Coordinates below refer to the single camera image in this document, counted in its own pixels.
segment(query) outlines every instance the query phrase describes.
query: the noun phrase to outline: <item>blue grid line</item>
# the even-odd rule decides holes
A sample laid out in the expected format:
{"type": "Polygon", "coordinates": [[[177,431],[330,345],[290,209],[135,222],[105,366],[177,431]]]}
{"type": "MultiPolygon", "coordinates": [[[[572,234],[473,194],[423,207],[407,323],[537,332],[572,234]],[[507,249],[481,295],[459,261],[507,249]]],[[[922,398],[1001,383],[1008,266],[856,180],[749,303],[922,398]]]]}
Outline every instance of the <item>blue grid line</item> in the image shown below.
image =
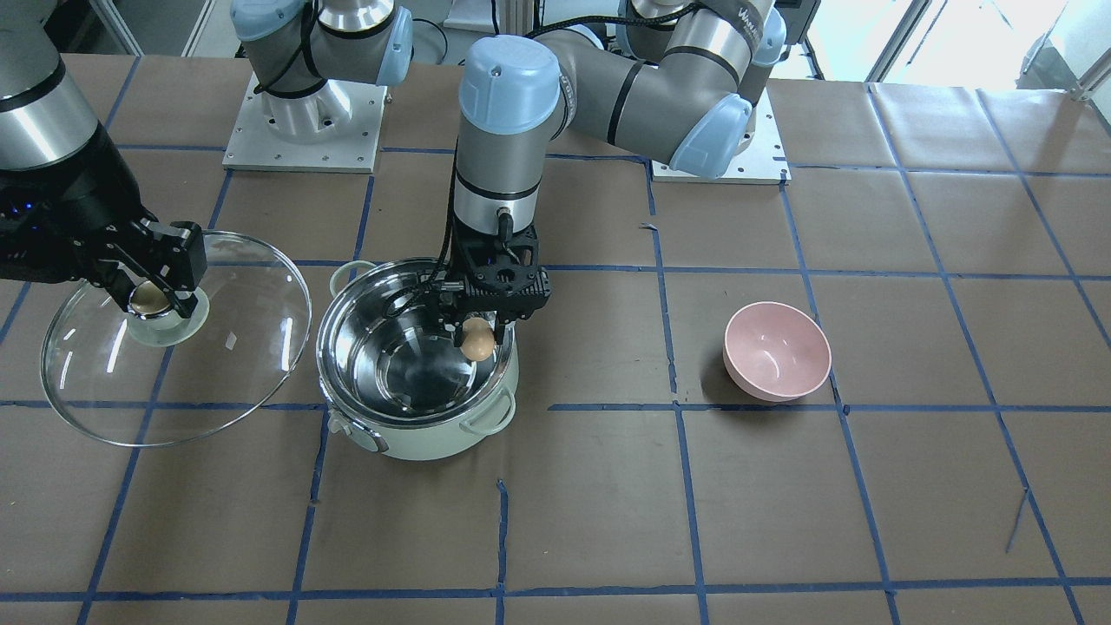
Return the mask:
{"type": "MultiPolygon", "coordinates": [[[[1070,577],[1070,586],[1111,586],[1111,577],[1070,577]]],[[[1058,577],[989,577],[964,579],[903,579],[892,581],[890,586],[897,591],[940,589],[940,588],[1021,588],[1021,587],[1055,587],[1061,586],[1058,577]]],[[[709,584],[707,594],[740,595],[740,594],[790,594],[790,593],[843,593],[884,591],[882,582],[815,582],[815,583],[782,583],[782,584],[709,584]]],[[[607,595],[693,595],[693,585],[664,586],[550,586],[506,591],[507,597],[575,597],[607,595]]],[[[493,598],[494,588],[381,588],[381,589],[324,589],[303,591],[299,599],[398,599],[398,598],[493,598]]],[[[234,593],[188,593],[161,591],[141,593],[134,591],[98,592],[94,603],[100,602],[150,602],[150,601],[288,601],[293,595],[290,591],[241,591],[234,593]]],[[[27,592],[0,593],[0,603],[71,603],[81,601],[86,593],[81,592],[27,592]]]]}
{"type": "Polygon", "coordinates": [[[995,577],[988,579],[908,579],[895,582],[900,591],[935,588],[1030,588],[1038,586],[1061,586],[1059,577],[995,577]]]}
{"type": "Polygon", "coordinates": [[[647,264],[544,264],[549,271],[624,271],[624,272],[654,272],[653,265],[647,264]]]}
{"type": "Polygon", "coordinates": [[[693,595],[698,589],[692,585],[669,586],[594,586],[594,587],[541,587],[506,593],[510,597],[601,597],[613,595],[693,595]]]}
{"type": "Polygon", "coordinates": [[[131,79],[136,77],[136,70],[139,69],[139,60],[142,57],[136,57],[131,61],[131,69],[128,70],[128,77],[123,79],[123,84],[120,85],[120,92],[116,95],[116,101],[112,102],[111,110],[108,111],[108,117],[104,118],[104,129],[112,127],[112,122],[116,121],[116,113],[120,110],[120,104],[123,103],[123,95],[128,92],[128,87],[131,87],[131,79]]]}
{"type": "Polygon", "coordinates": [[[815,584],[713,584],[707,587],[712,595],[789,594],[789,593],[852,593],[883,591],[882,582],[820,582],[815,584]]]}
{"type": "Polygon", "coordinates": [[[671,341],[671,312],[668,310],[668,286],[663,278],[663,251],[660,249],[660,233],[655,230],[652,230],[652,245],[655,248],[655,280],[660,289],[660,311],[663,316],[663,349],[668,356],[668,384],[671,386],[671,395],[674,399],[679,393],[679,374],[675,372],[675,351],[671,341]]]}
{"type": "Polygon", "coordinates": [[[705,598],[705,576],[702,571],[702,542],[698,535],[698,515],[694,508],[694,480],[691,473],[690,447],[687,444],[687,424],[678,404],[675,431],[679,433],[679,461],[683,468],[683,495],[687,500],[687,524],[691,533],[691,556],[694,558],[694,594],[702,625],[710,625],[710,605],[705,598]]]}
{"type": "Polygon", "coordinates": [[[506,483],[498,480],[498,585],[494,587],[494,625],[506,624],[506,571],[509,552],[506,538],[509,536],[509,491],[506,483]]]}
{"type": "MultiPolygon", "coordinates": [[[[652,165],[648,159],[640,161],[644,167],[644,190],[648,193],[648,212],[655,214],[655,194],[652,192],[652,165]]],[[[668,384],[671,389],[671,405],[675,415],[675,434],[679,442],[679,461],[683,472],[683,495],[687,503],[687,525],[690,531],[691,558],[694,569],[694,594],[698,597],[699,622],[710,625],[710,606],[705,598],[705,577],[702,572],[702,543],[698,532],[698,511],[694,506],[694,483],[691,478],[690,450],[687,446],[687,425],[679,410],[679,374],[675,370],[674,342],[671,335],[671,312],[668,309],[668,284],[663,271],[663,246],[660,231],[652,228],[652,249],[655,255],[655,278],[660,293],[660,314],[663,324],[663,347],[668,356],[668,384]]]]}
{"type": "MultiPolygon", "coordinates": [[[[132,411],[151,407],[154,411],[246,411],[254,404],[238,402],[67,402],[67,406],[83,410],[132,411]]],[[[0,406],[18,406],[20,409],[50,409],[46,400],[0,400],[0,406]]],[[[323,409],[323,403],[317,404],[263,404],[259,411],[282,412],[317,412],[323,409]]]]}
{"type": "Polygon", "coordinates": [[[406,154],[453,154],[451,148],[382,148],[383,152],[400,152],[406,154]]]}
{"type": "MultiPolygon", "coordinates": [[[[70,402],[69,406],[83,410],[127,411],[143,409],[146,402],[70,402]]],[[[20,409],[50,409],[46,400],[0,400],[0,407],[13,406],[20,409]]],[[[246,411],[253,404],[223,402],[156,402],[156,411],[246,411]]],[[[675,407],[684,413],[719,411],[723,413],[821,413],[838,410],[835,404],[552,404],[550,413],[637,413],[637,412],[671,412],[675,407]]],[[[324,409],[323,403],[313,404],[263,404],[257,410],[287,413],[318,412],[324,409]]],[[[1111,406],[1075,406],[1075,405],[1021,405],[1021,404],[852,404],[852,412],[860,413],[1080,413],[1111,414],[1111,406]]]]}
{"type": "Polygon", "coordinates": [[[1111,173],[1098,172],[1022,171],[1021,173],[1034,178],[1111,178],[1111,173]]]}
{"type": "Polygon", "coordinates": [[[328,589],[303,591],[301,602],[327,599],[489,599],[493,597],[490,588],[391,588],[391,589],[328,589]]]}
{"type": "MultiPolygon", "coordinates": [[[[392,260],[387,259],[370,259],[371,262],[384,263],[392,262],[392,260]]],[[[298,259],[293,260],[293,263],[299,266],[339,266],[347,262],[346,260],[331,260],[331,259],[298,259]]],[[[213,265],[233,264],[233,265],[259,265],[259,266],[271,266],[280,264],[277,261],[270,260],[259,260],[250,262],[213,262],[213,265]]],[[[544,269],[550,271],[614,271],[614,272],[652,272],[657,271],[654,264],[544,264],[544,269]]],[[[778,274],[778,275],[800,275],[801,271],[799,269],[790,266],[679,266],[679,265],[664,265],[663,271],[665,273],[745,273],[745,274],[778,274]]],[[[882,269],[814,269],[808,268],[807,271],[811,275],[845,275],[845,276],[863,276],[863,278],[927,278],[937,279],[941,276],[965,279],[965,280],[1044,280],[1044,281],[1071,281],[1073,275],[1065,273],[975,273],[975,272],[961,272],[961,271],[887,271],[882,269]]],[[[1111,281],[1111,275],[1099,275],[1099,274],[1077,274],[1075,278],[1083,281],[1093,282],[1109,282],[1111,281]]]]}
{"type": "Polygon", "coordinates": [[[984,114],[988,117],[988,123],[991,124],[991,130],[995,133],[995,139],[999,140],[1003,151],[1007,152],[1008,160],[1011,161],[1011,165],[1014,167],[1015,171],[1019,171],[1019,181],[1022,182],[1022,188],[1025,190],[1027,196],[1030,198],[1030,202],[1034,206],[1034,212],[1038,213],[1038,219],[1041,220],[1042,225],[1045,228],[1045,233],[1049,234],[1050,241],[1053,243],[1053,248],[1057,250],[1058,255],[1061,256],[1061,261],[1064,262],[1064,269],[1072,278],[1072,281],[1077,286],[1077,292],[1079,292],[1080,298],[1084,300],[1084,305],[1088,308],[1088,314],[1092,316],[1092,322],[1095,323],[1095,327],[1099,329],[1100,335],[1103,336],[1103,343],[1109,350],[1111,350],[1111,336],[1108,335],[1108,330],[1100,321],[1100,316],[1095,312],[1095,306],[1092,305],[1092,300],[1088,298],[1084,284],[1081,283],[1080,279],[1077,276],[1077,272],[1072,268],[1072,262],[1069,261],[1069,256],[1064,253],[1064,246],[1061,245],[1060,239],[1058,239],[1057,233],[1053,232],[1053,226],[1050,225],[1049,218],[1045,216],[1045,212],[1038,202],[1038,198],[1034,196],[1034,191],[1030,187],[1030,181],[1027,180],[1027,177],[1019,169],[1019,161],[1014,158],[1014,152],[1011,150],[1011,147],[1007,144],[1007,139],[1003,138],[1003,133],[999,130],[999,125],[995,123],[995,118],[991,114],[991,111],[988,110],[988,103],[983,99],[982,90],[977,91],[977,99],[980,102],[980,108],[983,109],[984,114]]]}
{"type": "Polygon", "coordinates": [[[354,251],[351,252],[351,260],[359,260],[362,255],[362,240],[367,235],[367,221],[370,219],[371,195],[374,194],[374,177],[367,180],[367,193],[362,198],[362,214],[359,216],[359,232],[354,239],[354,251]]]}
{"type": "MultiPolygon", "coordinates": [[[[150,426],[150,420],[154,414],[154,401],[162,390],[162,383],[166,381],[166,372],[170,369],[171,356],[173,356],[173,347],[167,349],[162,354],[162,364],[158,369],[158,376],[154,379],[154,386],[150,392],[150,403],[139,426],[139,433],[136,434],[136,444],[141,444],[147,436],[147,429],[150,426]]],[[[108,553],[112,547],[112,540],[116,538],[116,530],[119,527],[120,517],[123,515],[123,504],[127,502],[128,491],[131,488],[131,478],[134,477],[136,466],[139,464],[139,452],[141,452],[141,448],[132,448],[131,456],[128,458],[128,467],[123,472],[123,481],[120,483],[120,491],[116,496],[116,504],[112,506],[112,515],[108,520],[104,540],[100,544],[97,563],[92,567],[92,575],[89,578],[89,587],[86,591],[84,599],[81,602],[81,612],[78,614],[77,625],[84,625],[89,619],[89,611],[92,609],[92,601],[97,595],[98,586],[100,586],[100,576],[104,573],[108,553]]]]}
{"type": "MultiPolygon", "coordinates": [[[[883,133],[883,138],[888,143],[888,149],[891,151],[892,158],[894,158],[895,163],[902,167],[902,159],[899,157],[898,150],[895,150],[894,141],[891,138],[891,132],[888,129],[887,122],[883,120],[883,115],[880,114],[879,105],[875,102],[875,94],[872,92],[871,87],[868,88],[868,100],[872,105],[875,117],[879,120],[880,130],[883,133]]],[[[983,108],[987,113],[987,107],[983,104],[982,94],[980,94],[981,108],[983,108]]],[[[1002,135],[998,134],[998,128],[994,127],[994,120],[991,114],[988,113],[988,121],[992,124],[993,130],[997,131],[997,137],[1002,141],[1002,135]]],[[[1005,143],[1003,144],[1004,150],[1007,150],[1005,143]]],[[[1018,162],[1013,160],[1013,155],[1008,152],[1011,157],[1012,165],[1015,167],[1018,171],[1018,162]]],[[[914,214],[918,218],[919,225],[922,228],[922,234],[925,236],[925,242],[930,246],[930,253],[933,255],[933,261],[938,266],[938,272],[942,274],[942,282],[945,285],[945,291],[949,293],[950,303],[953,306],[953,314],[957,316],[957,322],[960,324],[961,333],[964,335],[964,342],[968,344],[969,353],[972,356],[972,361],[975,364],[977,372],[980,375],[980,381],[983,383],[984,393],[988,394],[988,400],[992,405],[998,405],[995,401],[995,393],[992,391],[991,381],[988,379],[987,370],[983,366],[983,361],[980,359],[980,353],[975,347],[975,343],[972,341],[972,334],[969,331],[968,324],[964,321],[964,314],[961,311],[960,302],[957,299],[957,293],[953,291],[952,283],[949,276],[945,274],[945,266],[941,260],[941,254],[938,253],[938,248],[933,242],[933,236],[930,233],[930,228],[925,222],[925,216],[922,213],[922,209],[918,203],[918,196],[914,194],[914,189],[910,184],[910,178],[907,175],[905,171],[901,172],[903,185],[907,190],[907,195],[910,198],[911,205],[914,208],[914,214]]],[[[1023,184],[1025,184],[1025,179],[1021,177],[1023,184]]],[[[1071,272],[1071,266],[1068,265],[1068,260],[1064,258],[1062,252],[1062,260],[1065,261],[1067,269],[1071,272]]],[[[999,429],[1003,435],[1003,441],[1007,444],[1008,452],[1011,455],[1011,462],[1014,464],[1014,470],[1019,475],[1019,481],[1022,483],[1023,488],[1029,496],[1030,511],[1033,513],[1034,518],[1038,521],[1038,527],[1041,530],[1042,540],[1045,543],[1045,547],[1049,551],[1050,560],[1053,561],[1053,566],[1057,569],[1058,577],[1061,581],[1062,588],[1064,589],[1064,596],[1069,601],[1069,606],[1072,608],[1072,615],[1077,621],[1078,625],[1084,625],[1084,617],[1080,614],[1080,606],[1077,604],[1077,597],[1072,593],[1072,588],[1069,586],[1068,577],[1064,573],[1064,567],[1061,565],[1061,558],[1057,553],[1057,548],[1053,545],[1053,538],[1050,536],[1049,528],[1045,525],[1045,520],[1042,517],[1041,510],[1038,506],[1037,497],[1034,496],[1033,490],[1030,488],[1030,482],[1027,480],[1025,470],[1022,467],[1022,461],[1019,458],[1018,450],[1014,446],[1014,442],[1011,440],[1011,433],[1007,427],[1007,423],[1003,421],[1003,414],[999,411],[995,412],[995,421],[999,423],[999,429]]]]}
{"type": "Polygon", "coordinates": [[[116,147],[121,150],[160,150],[167,152],[222,152],[227,149],[223,145],[141,145],[138,143],[121,143],[116,147]]]}
{"type": "Polygon", "coordinates": [[[324,454],[328,453],[328,411],[322,411],[320,420],[320,446],[317,448],[317,460],[312,464],[312,485],[309,487],[309,505],[304,507],[304,525],[301,528],[301,545],[297,551],[297,567],[293,569],[293,588],[289,596],[289,611],[286,613],[286,625],[297,622],[297,607],[301,597],[301,586],[304,583],[304,566],[309,562],[309,540],[312,537],[312,526],[317,518],[317,503],[320,501],[320,481],[324,475],[324,454]]]}
{"type": "Polygon", "coordinates": [[[288,591],[244,591],[238,593],[138,593],[133,591],[97,593],[96,602],[257,602],[260,599],[286,601],[288,591]]]}
{"type": "Polygon", "coordinates": [[[84,593],[0,593],[0,603],[60,603],[84,599],[84,593]]]}
{"type": "MultiPolygon", "coordinates": [[[[814,286],[810,281],[810,271],[807,268],[807,256],[802,252],[802,239],[799,236],[799,225],[794,219],[794,211],[791,210],[791,200],[787,196],[787,180],[779,184],[779,198],[783,203],[783,211],[787,215],[787,224],[791,230],[791,241],[794,243],[794,253],[799,260],[799,271],[802,273],[802,285],[807,290],[807,299],[814,315],[814,323],[821,326],[821,315],[818,311],[818,299],[814,296],[814,286]]],[[[841,402],[841,394],[838,392],[837,374],[830,369],[830,385],[833,387],[833,402],[838,421],[841,424],[841,435],[844,437],[845,450],[849,453],[849,462],[852,465],[852,473],[857,480],[857,490],[860,492],[861,505],[864,510],[864,518],[868,522],[868,531],[872,537],[872,547],[875,551],[875,563],[880,571],[880,579],[883,584],[883,595],[888,602],[888,612],[891,614],[892,625],[900,625],[899,606],[895,605],[894,588],[891,586],[891,575],[888,571],[887,556],[883,554],[883,542],[880,538],[880,528],[875,522],[875,514],[872,511],[872,498],[868,494],[868,484],[864,482],[864,471],[860,464],[860,456],[857,454],[857,444],[852,438],[852,429],[849,427],[848,411],[841,402]]]]}
{"type": "Polygon", "coordinates": [[[212,215],[209,216],[209,230],[216,230],[216,222],[220,219],[220,211],[223,210],[223,200],[228,198],[228,187],[231,185],[232,171],[229,169],[223,174],[223,183],[220,184],[220,193],[216,196],[216,204],[212,206],[212,215]]]}
{"type": "Polygon", "coordinates": [[[8,332],[11,331],[11,325],[16,323],[16,315],[20,306],[23,305],[23,300],[27,299],[29,290],[31,290],[31,282],[23,282],[23,285],[19,289],[19,294],[16,295],[16,301],[11,304],[11,310],[8,311],[8,319],[3,321],[3,326],[0,326],[0,345],[3,345],[3,340],[8,337],[8,332]]]}
{"type": "Polygon", "coordinates": [[[961,169],[947,167],[903,167],[901,164],[849,164],[849,163],[818,163],[818,162],[791,162],[790,167],[797,169],[835,169],[849,171],[901,171],[907,173],[961,173],[961,174],[983,174],[983,175],[1033,175],[1038,178],[1111,178],[1111,173],[1080,172],[1080,171],[1023,171],[1015,167],[1011,170],[998,169],[961,169]]]}

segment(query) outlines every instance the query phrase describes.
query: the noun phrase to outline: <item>pot handle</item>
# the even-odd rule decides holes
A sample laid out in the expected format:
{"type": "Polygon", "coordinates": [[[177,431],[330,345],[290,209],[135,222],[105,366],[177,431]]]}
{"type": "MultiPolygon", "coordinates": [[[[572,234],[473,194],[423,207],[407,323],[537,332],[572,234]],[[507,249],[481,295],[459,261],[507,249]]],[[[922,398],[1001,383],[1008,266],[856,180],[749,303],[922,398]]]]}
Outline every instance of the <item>pot handle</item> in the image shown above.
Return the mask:
{"type": "Polygon", "coordinates": [[[513,397],[513,392],[506,386],[501,387],[501,391],[499,393],[501,393],[502,395],[506,396],[507,400],[509,400],[509,410],[506,411],[506,414],[502,415],[500,420],[498,420],[498,423],[494,424],[493,427],[484,429],[484,427],[479,427],[474,424],[476,421],[486,415],[464,419],[463,421],[459,422],[459,427],[463,429],[463,432],[469,432],[476,436],[493,436],[494,434],[498,434],[499,432],[506,430],[506,427],[509,425],[509,422],[513,421],[513,415],[517,414],[517,399],[513,397]]]}
{"type": "Polygon", "coordinates": [[[348,271],[354,269],[356,266],[366,266],[367,269],[373,269],[374,263],[369,260],[352,260],[351,262],[344,262],[343,264],[340,265],[339,269],[332,271],[332,278],[328,280],[328,290],[332,292],[332,296],[336,296],[337,294],[339,294],[340,290],[342,290],[341,286],[339,285],[339,281],[343,278],[343,275],[348,271]]]}

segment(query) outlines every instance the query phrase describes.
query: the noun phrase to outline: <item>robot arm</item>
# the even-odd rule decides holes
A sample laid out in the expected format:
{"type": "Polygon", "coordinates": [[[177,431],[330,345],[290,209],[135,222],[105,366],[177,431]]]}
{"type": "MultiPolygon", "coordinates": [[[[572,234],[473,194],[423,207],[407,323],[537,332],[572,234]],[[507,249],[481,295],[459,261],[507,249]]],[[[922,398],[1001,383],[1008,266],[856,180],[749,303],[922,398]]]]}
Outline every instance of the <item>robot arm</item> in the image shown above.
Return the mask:
{"type": "Polygon", "coordinates": [[[84,278],[131,311],[134,275],[191,316],[200,225],[158,222],[46,32],[7,3],[0,22],[0,278],[84,278]]]}
{"type": "Polygon", "coordinates": [[[412,58],[412,16],[394,0],[234,0],[231,20],[271,131],[292,143],[350,131],[338,81],[393,85],[412,58]]]}
{"type": "Polygon", "coordinates": [[[649,27],[628,31],[657,38],[657,64],[605,52],[582,27],[471,48],[459,92],[448,288],[440,289],[446,323],[482,316],[500,343],[506,324],[547,302],[532,220],[547,143],[565,127],[705,178],[720,177],[747,147],[752,104],[773,64],[765,71],[762,50],[778,59],[783,44],[772,0],[655,4],[627,0],[624,13],[681,10],[665,42],[649,27]]]}

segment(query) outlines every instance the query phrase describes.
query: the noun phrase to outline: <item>stainless steel pot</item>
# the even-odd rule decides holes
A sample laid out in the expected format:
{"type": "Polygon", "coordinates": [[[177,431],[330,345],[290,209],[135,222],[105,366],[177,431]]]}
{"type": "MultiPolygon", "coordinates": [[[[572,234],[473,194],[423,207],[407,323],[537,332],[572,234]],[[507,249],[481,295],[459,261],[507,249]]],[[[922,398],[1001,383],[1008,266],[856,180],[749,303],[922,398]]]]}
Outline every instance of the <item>stainless steel pot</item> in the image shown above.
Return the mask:
{"type": "Polygon", "coordinates": [[[320,324],[317,367],[330,430],[396,458],[458,454],[504,430],[517,412],[512,326],[493,356],[472,363],[434,308],[417,302],[397,319],[382,315],[390,294],[418,283],[434,265],[436,259],[412,258],[340,266],[320,324]],[[371,269],[337,292],[352,265],[371,269]]]}

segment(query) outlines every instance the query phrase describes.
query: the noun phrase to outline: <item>light blue joint cap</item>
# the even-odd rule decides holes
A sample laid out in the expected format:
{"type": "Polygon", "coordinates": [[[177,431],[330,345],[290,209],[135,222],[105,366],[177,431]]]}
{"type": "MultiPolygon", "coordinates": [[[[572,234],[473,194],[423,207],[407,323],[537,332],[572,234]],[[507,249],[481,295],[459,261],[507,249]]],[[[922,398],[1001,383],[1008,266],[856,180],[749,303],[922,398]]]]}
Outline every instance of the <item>light blue joint cap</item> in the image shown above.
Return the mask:
{"type": "Polygon", "coordinates": [[[231,23],[240,41],[257,41],[301,12],[304,0],[232,0],[231,23]]]}
{"type": "Polygon", "coordinates": [[[752,64],[771,67],[778,63],[784,41],[787,41],[787,22],[783,21],[783,16],[779,14],[779,9],[772,9],[768,13],[768,21],[764,22],[764,38],[760,41],[760,49],[752,57],[752,64]]]}
{"type": "Polygon", "coordinates": [[[480,130],[518,134],[556,110],[559,74],[559,59],[542,43],[509,34],[479,39],[467,52],[459,105],[480,130]]]}
{"type": "Polygon", "coordinates": [[[737,153],[752,104],[730,93],[721,99],[691,129],[671,155],[672,169],[702,178],[721,178],[737,153]]]}
{"type": "Polygon", "coordinates": [[[409,62],[413,58],[413,16],[404,7],[394,6],[393,28],[386,42],[382,67],[378,70],[374,84],[391,87],[401,84],[409,74],[409,62]]]}

